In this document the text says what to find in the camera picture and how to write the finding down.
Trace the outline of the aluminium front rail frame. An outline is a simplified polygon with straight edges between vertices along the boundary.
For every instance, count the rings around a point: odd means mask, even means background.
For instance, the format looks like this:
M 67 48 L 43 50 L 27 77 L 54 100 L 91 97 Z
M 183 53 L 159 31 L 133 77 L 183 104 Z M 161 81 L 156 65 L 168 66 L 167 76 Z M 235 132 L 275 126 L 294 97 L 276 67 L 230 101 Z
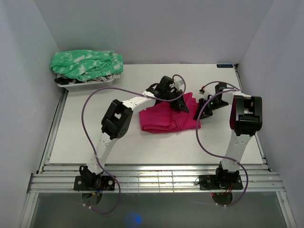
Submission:
M 43 157 L 36 174 L 31 175 L 28 185 L 26 203 L 19 227 L 29 228 L 38 210 L 38 197 L 42 193 L 76 194 L 73 190 L 76 176 L 79 175 L 79 164 L 49 162 L 60 124 L 63 122 L 63 112 L 67 102 L 68 92 L 64 92 L 57 105 L 55 117 L 48 136 Z M 289 205 L 285 186 L 278 172 L 273 172 L 267 163 L 259 137 L 254 138 L 258 147 L 261 164 L 248 163 L 240 171 L 242 181 L 248 181 L 246 194 L 251 192 L 274 192 L 285 224 L 295 228 L 297 223 Z M 218 162 L 207 162 L 206 159 L 195 164 L 109 164 L 108 170 L 117 177 L 123 194 L 145 193 L 191 193 L 200 192 L 195 185 L 195 177 L 215 172 Z

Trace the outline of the pink trousers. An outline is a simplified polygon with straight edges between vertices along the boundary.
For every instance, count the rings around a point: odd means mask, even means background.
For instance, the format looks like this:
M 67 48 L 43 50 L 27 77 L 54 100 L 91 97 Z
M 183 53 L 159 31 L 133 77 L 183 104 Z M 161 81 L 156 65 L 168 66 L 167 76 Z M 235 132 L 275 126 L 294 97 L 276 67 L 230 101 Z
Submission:
M 149 133 L 174 133 L 196 129 L 193 119 L 198 103 L 192 92 L 183 95 L 189 112 L 175 111 L 169 103 L 159 103 L 139 112 L 141 130 Z

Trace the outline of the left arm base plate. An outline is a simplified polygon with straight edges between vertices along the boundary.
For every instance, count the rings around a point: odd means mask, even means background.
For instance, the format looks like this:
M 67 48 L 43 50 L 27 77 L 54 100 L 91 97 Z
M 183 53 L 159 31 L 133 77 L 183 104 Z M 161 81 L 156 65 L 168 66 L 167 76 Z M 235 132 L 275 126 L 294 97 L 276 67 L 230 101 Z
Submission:
M 73 190 L 76 191 L 112 191 L 115 190 L 115 181 L 110 176 L 98 176 L 92 183 L 89 183 L 81 176 L 76 176 Z

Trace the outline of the blue table label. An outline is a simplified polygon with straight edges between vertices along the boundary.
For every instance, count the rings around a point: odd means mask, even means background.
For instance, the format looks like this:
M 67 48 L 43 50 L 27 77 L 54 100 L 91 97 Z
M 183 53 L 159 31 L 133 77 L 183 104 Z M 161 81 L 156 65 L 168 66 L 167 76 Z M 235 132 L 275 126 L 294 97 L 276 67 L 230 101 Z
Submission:
M 216 64 L 217 68 L 234 68 L 232 64 Z

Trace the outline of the black white clothes in basket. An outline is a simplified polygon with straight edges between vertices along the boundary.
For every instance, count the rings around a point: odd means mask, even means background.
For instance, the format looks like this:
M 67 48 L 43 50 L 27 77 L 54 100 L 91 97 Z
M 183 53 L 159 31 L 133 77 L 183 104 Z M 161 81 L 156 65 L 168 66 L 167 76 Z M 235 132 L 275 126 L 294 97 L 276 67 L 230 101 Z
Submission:
M 97 77 L 86 81 L 79 81 L 78 79 L 71 79 L 62 75 L 57 75 L 57 78 L 55 78 L 54 81 L 60 85 L 69 85 L 69 84 L 81 84 L 81 83 L 92 83 L 92 82 L 105 82 L 112 79 L 119 79 L 120 76 L 121 74 L 115 74 L 115 75 Z

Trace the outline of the white plastic basket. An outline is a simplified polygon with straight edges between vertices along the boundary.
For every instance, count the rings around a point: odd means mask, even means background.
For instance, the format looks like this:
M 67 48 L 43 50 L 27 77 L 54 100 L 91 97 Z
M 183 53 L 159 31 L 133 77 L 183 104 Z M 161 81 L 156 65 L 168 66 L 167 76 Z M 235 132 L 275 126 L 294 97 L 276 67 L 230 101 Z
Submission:
M 97 90 L 100 88 L 109 87 L 113 84 L 114 80 L 115 78 L 110 78 L 106 81 L 93 81 L 93 82 L 68 84 L 68 85 L 57 84 L 57 86 L 60 88 L 64 88 L 69 92 L 80 92 L 80 91 Z

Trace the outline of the green white patterned garment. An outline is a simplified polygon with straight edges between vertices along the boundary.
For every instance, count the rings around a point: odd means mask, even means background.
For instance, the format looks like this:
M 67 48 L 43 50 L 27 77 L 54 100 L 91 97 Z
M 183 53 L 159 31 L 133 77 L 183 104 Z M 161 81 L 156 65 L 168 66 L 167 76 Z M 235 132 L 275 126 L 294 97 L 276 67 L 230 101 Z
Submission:
M 81 82 L 119 74 L 123 67 L 122 55 L 87 49 L 58 52 L 50 62 L 53 73 Z

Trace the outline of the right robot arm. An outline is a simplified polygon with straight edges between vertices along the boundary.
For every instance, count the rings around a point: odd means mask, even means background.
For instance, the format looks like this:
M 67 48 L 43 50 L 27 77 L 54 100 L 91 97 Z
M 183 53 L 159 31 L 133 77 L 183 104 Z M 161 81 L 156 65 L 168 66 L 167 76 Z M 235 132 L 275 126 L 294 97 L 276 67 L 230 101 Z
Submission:
M 239 169 L 245 148 L 251 138 L 260 131 L 263 123 L 262 98 L 244 94 L 237 87 L 226 82 L 215 82 L 215 94 L 199 99 L 199 106 L 193 117 L 197 124 L 213 112 L 230 105 L 229 126 L 231 138 L 226 154 L 213 175 L 200 175 L 197 181 L 201 190 L 241 190 L 243 188 Z

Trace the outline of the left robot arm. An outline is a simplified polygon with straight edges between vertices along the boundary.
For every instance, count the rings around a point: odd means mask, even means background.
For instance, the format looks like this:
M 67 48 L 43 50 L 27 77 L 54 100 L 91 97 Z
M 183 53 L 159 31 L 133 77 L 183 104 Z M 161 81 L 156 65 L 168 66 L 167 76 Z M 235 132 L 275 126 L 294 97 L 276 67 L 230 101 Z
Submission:
M 178 74 L 172 77 L 163 76 L 158 83 L 150 85 L 144 92 L 137 93 L 124 89 L 126 93 L 134 95 L 134 98 L 119 101 L 113 100 L 101 120 L 101 131 L 97 145 L 89 139 L 93 149 L 91 160 L 79 168 L 82 182 L 90 190 L 96 190 L 103 186 L 102 174 L 106 173 L 105 162 L 115 143 L 127 133 L 133 114 L 138 113 L 155 104 L 168 103 L 175 111 L 189 112 L 184 101 L 186 86 L 184 78 Z

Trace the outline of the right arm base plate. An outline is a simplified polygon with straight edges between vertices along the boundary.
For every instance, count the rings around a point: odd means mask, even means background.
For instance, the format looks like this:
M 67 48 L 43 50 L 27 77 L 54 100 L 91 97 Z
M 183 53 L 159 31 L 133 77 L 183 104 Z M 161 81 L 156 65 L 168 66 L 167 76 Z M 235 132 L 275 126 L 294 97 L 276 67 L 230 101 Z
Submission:
M 195 181 L 200 190 L 242 190 L 243 184 L 240 176 L 236 182 L 230 180 L 218 180 L 216 175 L 200 175 Z

